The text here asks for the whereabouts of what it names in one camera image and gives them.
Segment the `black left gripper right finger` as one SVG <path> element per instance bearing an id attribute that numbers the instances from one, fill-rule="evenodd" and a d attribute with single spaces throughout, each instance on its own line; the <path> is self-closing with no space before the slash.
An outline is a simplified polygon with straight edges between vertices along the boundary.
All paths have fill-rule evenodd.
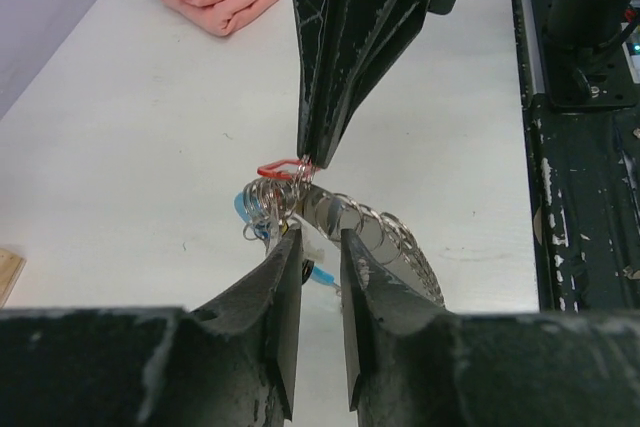
<path id="1" fill-rule="evenodd" d="M 454 314 L 341 234 L 349 407 L 362 426 L 635 426 L 639 316 Z"/>

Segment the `key with red tag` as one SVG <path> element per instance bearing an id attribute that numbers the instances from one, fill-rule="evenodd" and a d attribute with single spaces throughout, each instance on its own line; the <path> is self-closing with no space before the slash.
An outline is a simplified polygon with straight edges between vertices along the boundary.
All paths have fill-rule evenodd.
<path id="1" fill-rule="evenodd" d="M 274 180 L 293 180 L 303 168 L 300 159 L 281 159 L 263 164 L 256 169 L 259 176 Z"/>

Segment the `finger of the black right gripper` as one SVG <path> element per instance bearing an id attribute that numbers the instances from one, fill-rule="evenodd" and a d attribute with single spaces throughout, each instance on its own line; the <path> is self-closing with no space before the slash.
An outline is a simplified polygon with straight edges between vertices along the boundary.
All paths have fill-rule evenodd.
<path id="1" fill-rule="evenodd" d="M 312 89 L 312 164 L 326 167 L 349 122 L 423 28 L 456 0 L 328 0 Z"/>
<path id="2" fill-rule="evenodd" d="M 332 157 L 348 112 L 348 71 L 338 65 L 345 0 L 293 4 L 300 59 L 297 155 Z"/>

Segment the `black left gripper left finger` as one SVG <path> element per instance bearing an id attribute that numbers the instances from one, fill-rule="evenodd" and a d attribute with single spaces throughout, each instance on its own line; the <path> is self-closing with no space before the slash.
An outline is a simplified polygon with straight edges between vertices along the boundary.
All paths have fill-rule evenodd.
<path id="1" fill-rule="evenodd" d="M 5 309 L 5 426 L 281 426 L 293 413 L 302 234 L 193 311 Z"/>

